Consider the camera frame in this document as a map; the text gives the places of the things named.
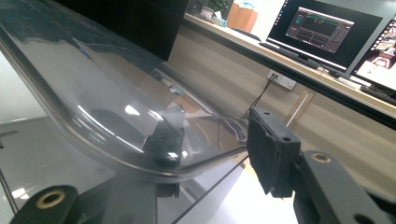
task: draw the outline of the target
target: monitor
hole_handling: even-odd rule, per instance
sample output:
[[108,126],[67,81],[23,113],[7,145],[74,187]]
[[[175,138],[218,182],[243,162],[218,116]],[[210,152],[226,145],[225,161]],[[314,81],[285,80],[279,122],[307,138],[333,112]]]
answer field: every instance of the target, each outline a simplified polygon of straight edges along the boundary
[[345,72],[381,20],[318,1],[286,0],[266,42]]
[[352,76],[396,99],[396,20],[388,22],[352,71]]

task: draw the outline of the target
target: wooden desk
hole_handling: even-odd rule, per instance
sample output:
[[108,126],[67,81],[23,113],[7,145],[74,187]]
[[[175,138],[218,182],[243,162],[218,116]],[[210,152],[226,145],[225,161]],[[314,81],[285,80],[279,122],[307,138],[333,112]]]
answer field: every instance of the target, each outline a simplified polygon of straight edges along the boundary
[[311,69],[274,51],[263,48],[257,40],[219,27],[186,14],[183,25],[190,27],[220,44],[233,49],[262,65],[292,78],[307,88],[396,130],[396,106],[380,101],[325,74],[320,68]]

